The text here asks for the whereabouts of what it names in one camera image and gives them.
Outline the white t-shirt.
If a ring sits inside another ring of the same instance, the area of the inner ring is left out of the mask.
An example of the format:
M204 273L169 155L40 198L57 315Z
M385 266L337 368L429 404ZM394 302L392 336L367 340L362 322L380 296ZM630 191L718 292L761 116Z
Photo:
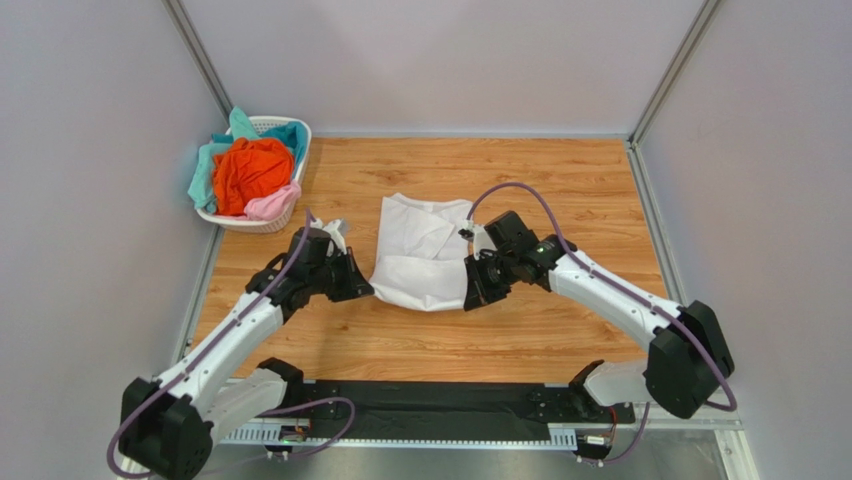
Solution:
M459 230L471 207L464 199L423 201L401 193L383 198L370 278L375 296L414 311L462 309L468 243Z

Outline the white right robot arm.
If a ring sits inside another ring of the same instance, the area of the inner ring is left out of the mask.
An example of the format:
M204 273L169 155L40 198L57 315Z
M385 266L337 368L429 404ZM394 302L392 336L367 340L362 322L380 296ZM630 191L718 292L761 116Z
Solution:
M473 250L465 260L466 311L505 299L523 282L578 302L632 339L645 361L595 361L571 381L582 409L651 402L690 419L715 407L717 390L734 362L717 316L708 305L681 305L610 272L560 233L538 237L514 211L485 225L465 220L459 230Z

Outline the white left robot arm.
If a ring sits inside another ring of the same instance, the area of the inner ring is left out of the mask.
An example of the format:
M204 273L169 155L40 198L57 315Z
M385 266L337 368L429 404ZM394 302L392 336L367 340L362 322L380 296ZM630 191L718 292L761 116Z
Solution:
M342 302L373 295L361 274L342 219L309 218L288 251L247 282L233 309L187 356L151 380L124 390L121 423L107 447L107 463L126 479L115 456L145 467L144 477L193 479L213 449L254 418L301 413L318 406L304 392L304 374L269 358L230 384L261 343L316 295Z

